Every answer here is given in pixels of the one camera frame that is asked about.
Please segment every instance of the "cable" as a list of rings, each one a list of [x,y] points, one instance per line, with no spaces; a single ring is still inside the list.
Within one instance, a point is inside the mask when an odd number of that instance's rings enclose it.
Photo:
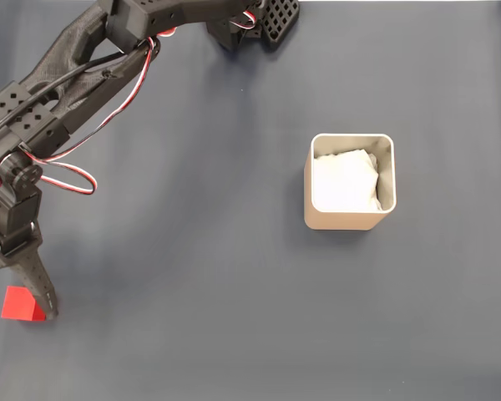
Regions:
[[[36,163],[39,163],[40,165],[55,165],[56,167],[61,167],[61,168],[64,168],[66,170],[72,171],[75,174],[80,175],[81,177],[83,177],[84,179],[89,181],[89,183],[91,184],[91,188],[85,189],[85,188],[82,188],[82,187],[79,187],[76,185],[67,184],[66,182],[56,180],[55,178],[52,178],[52,177],[47,177],[46,175],[41,176],[41,180],[48,182],[51,185],[57,186],[58,188],[61,188],[64,190],[71,190],[72,192],[76,192],[76,193],[82,194],[82,195],[92,195],[96,191],[97,187],[99,186],[96,179],[91,174],[89,174],[86,170],[77,167],[76,165],[70,165],[68,163],[61,163],[59,161],[45,161],[43,159],[39,159],[38,157],[32,155],[28,150],[24,149],[23,146],[20,146],[20,148],[30,159],[32,159]]]
[[[167,31],[160,32],[156,36],[158,38],[170,38],[171,36],[173,36],[175,34],[175,32],[176,32],[176,27],[171,28]]]
[[[65,75],[61,76],[60,78],[56,79],[53,81],[51,84],[48,84],[41,90],[39,90],[36,94],[33,94],[30,96],[28,99],[26,99],[24,102],[22,102],[19,106],[17,106],[15,109],[10,111],[5,117],[0,119],[0,129],[2,129],[4,126],[9,124],[15,117],[17,117],[20,113],[22,113],[25,109],[28,107],[36,104],[45,94],[48,94],[52,90],[56,89],[59,85],[67,82],[68,80],[76,77],[77,75],[80,75],[81,73],[87,71],[88,69],[91,69],[93,67],[97,67],[102,64],[109,63],[111,61],[114,61],[117,58],[122,57],[122,53],[113,53],[110,54],[109,56],[105,56],[102,58],[97,58],[96,60],[89,61],[85,64],[80,65],[79,67],[69,71]]]
[[[132,103],[132,101],[135,99],[135,96],[137,95],[137,93],[141,89],[141,86],[143,85],[143,82],[146,78],[147,72],[149,71],[150,61],[152,60],[152,52],[154,51],[155,43],[154,43],[154,40],[152,38],[148,38],[147,40],[149,42],[150,49],[149,49],[149,52],[147,53],[147,58],[144,62],[143,69],[141,70],[141,74],[139,76],[137,83],[134,86],[134,89],[132,90],[132,92],[130,93],[128,98],[126,98],[126,100],[113,113],[111,113],[108,117],[106,117],[104,119],[104,121],[102,123],[100,123],[100,125],[96,128],[96,130],[94,130],[91,134],[87,135],[85,138],[80,140],[76,145],[73,145],[70,148],[68,148],[67,150],[60,152],[56,155],[53,155],[51,157],[48,157],[46,159],[39,159],[37,156],[32,155],[27,149],[25,149],[23,146],[21,146],[22,151],[24,153],[26,153],[26,155],[28,157],[30,157],[33,161],[35,161],[41,165],[55,165],[57,167],[61,167],[61,168],[64,168],[66,170],[72,171],[73,173],[78,174],[78,175],[82,176],[85,180],[89,181],[89,183],[91,184],[91,189],[85,189],[85,188],[78,187],[76,185],[70,185],[70,184],[67,184],[63,181],[56,180],[56,179],[51,178],[51,177],[47,177],[46,175],[43,175],[41,177],[41,180],[48,182],[51,185],[55,185],[58,188],[62,188],[64,190],[71,190],[72,192],[76,192],[76,193],[82,194],[82,195],[92,195],[96,191],[96,189],[98,187],[98,183],[97,183],[96,179],[91,174],[89,174],[86,170],[81,169],[81,168],[77,167],[76,165],[70,165],[68,163],[62,163],[62,162],[58,162],[55,160],[61,159],[62,157],[70,154],[73,150],[76,150],[79,146],[83,145],[91,137],[93,137],[93,135],[95,135],[97,132],[99,132],[117,114],[121,113],[124,109],[126,109],[129,106],[130,103]]]
[[[100,125],[93,132],[91,132],[85,138],[83,138],[82,140],[77,142],[75,145],[72,145],[70,148],[68,148],[62,152],[59,152],[56,155],[50,156],[46,159],[43,159],[44,161],[55,161],[55,160],[61,159],[62,157],[70,154],[71,152],[76,150],[78,147],[83,145],[85,142],[90,140],[93,137],[93,135],[98,133],[103,127],[105,127],[108,124],[109,121],[114,119],[114,117],[117,114],[122,113],[123,110],[126,109],[130,103],[132,103],[132,101],[135,99],[135,96],[137,95],[137,93],[141,89],[141,86],[143,86],[144,79],[146,78],[147,72],[149,71],[150,60],[152,59],[152,51],[154,50],[154,46],[155,46],[154,40],[152,40],[152,38],[148,38],[147,40],[149,41],[149,45],[150,45],[149,52],[147,53],[147,59],[144,62],[143,70],[141,71],[139,79],[138,79],[137,83],[135,84],[134,89],[132,89],[132,92],[129,94],[128,98],[126,98],[126,100],[117,109],[115,109],[113,113],[111,113],[108,117],[106,117],[104,119],[104,121],[102,121],[102,123],[100,123]]]
[[[256,26],[256,17],[253,13],[251,13],[250,11],[244,11],[243,12],[243,15],[245,15],[247,18],[250,19],[250,21],[252,22],[252,25],[243,25],[242,23],[236,23],[234,21],[230,21],[230,23],[234,24],[236,27],[239,27],[241,29],[253,29],[253,27]]]

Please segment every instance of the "square container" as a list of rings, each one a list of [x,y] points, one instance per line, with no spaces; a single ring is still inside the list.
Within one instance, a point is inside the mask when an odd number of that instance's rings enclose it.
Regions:
[[[320,211],[313,201],[314,159],[364,149],[377,157],[377,198],[381,211]],[[304,220],[314,230],[371,230],[397,203],[392,139],[384,134],[319,134],[310,145],[304,168]]]

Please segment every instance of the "gray table surface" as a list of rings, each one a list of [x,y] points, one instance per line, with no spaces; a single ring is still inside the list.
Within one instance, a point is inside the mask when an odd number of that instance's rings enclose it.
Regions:
[[[0,88],[87,6],[1,0]],[[373,231],[306,228],[321,132],[395,140]],[[43,188],[61,314],[0,319],[0,401],[501,400],[500,3],[303,4],[235,57],[179,28],[70,160],[99,191]]]

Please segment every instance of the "red cube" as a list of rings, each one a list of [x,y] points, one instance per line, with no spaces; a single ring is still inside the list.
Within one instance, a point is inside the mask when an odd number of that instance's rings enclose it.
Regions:
[[[26,287],[8,286],[3,301],[2,319],[41,322],[46,316]]]

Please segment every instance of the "white cloth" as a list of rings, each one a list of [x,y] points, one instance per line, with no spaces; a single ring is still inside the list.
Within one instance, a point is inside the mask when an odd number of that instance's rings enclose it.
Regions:
[[[314,160],[315,207],[321,211],[381,211],[377,158],[365,150]]]

